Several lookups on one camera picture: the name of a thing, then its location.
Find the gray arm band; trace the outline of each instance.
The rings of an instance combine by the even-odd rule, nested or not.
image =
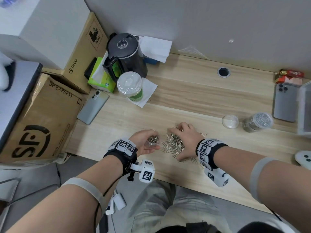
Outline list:
[[[98,201],[101,207],[101,214],[104,215],[106,208],[105,208],[105,198],[103,197],[102,192],[100,192],[95,186],[93,186],[91,183],[89,183],[86,180],[83,180],[81,178],[72,177],[68,181],[66,181],[62,186],[72,184],[77,185],[83,189],[85,189],[87,192],[89,192],[94,198]]]
[[[255,166],[254,166],[254,168],[253,168],[253,170],[252,170],[251,178],[250,178],[250,180],[249,180],[249,190],[250,190],[250,193],[251,193],[252,197],[253,197],[255,200],[257,200],[259,203],[261,203],[260,200],[258,199],[258,195],[257,195],[257,185],[258,185],[258,178],[259,178],[259,175],[260,175],[260,173],[261,173],[263,167],[264,167],[267,163],[269,163],[269,162],[271,162],[271,161],[274,161],[274,160],[276,160],[276,159],[274,159],[274,158],[269,158],[269,157],[265,157],[265,158],[259,160],[259,161],[255,164]]]

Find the electric kettle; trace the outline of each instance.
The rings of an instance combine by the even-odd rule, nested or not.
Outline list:
[[[148,69],[139,47],[138,36],[129,33],[113,33],[109,37],[106,50],[108,57],[104,61],[103,67],[109,71],[113,81],[118,81],[120,71],[121,74],[133,71],[142,78],[147,76]]]

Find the smartphone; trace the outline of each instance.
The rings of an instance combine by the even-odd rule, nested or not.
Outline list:
[[[297,115],[298,87],[278,83],[274,91],[272,116],[288,122],[295,122]]]
[[[93,119],[96,117],[98,112],[101,110],[103,105],[108,100],[109,95],[102,92],[101,90],[96,90],[92,95],[92,98],[88,99],[84,104],[82,110],[78,114],[77,118],[87,125],[91,124]]]

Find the person's left hand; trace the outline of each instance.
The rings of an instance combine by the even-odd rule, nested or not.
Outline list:
[[[137,157],[142,154],[151,154],[155,152],[155,150],[159,150],[161,148],[159,145],[152,147],[152,148],[148,148],[145,146],[145,143],[150,136],[156,136],[158,134],[159,134],[158,132],[152,129],[142,130],[142,131],[134,133],[129,138],[130,141],[134,142],[134,144],[136,145],[136,148],[138,149]]]

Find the person's right hand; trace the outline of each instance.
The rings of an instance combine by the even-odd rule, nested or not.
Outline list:
[[[180,161],[186,158],[197,157],[196,146],[200,141],[204,139],[204,137],[195,130],[194,126],[191,123],[187,124],[186,122],[181,122],[178,125],[178,129],[169,128],[169,131],[171,133],[174,133],[175,135],[180,137],[185,146],[184,151],[177,155],[177,160]]]

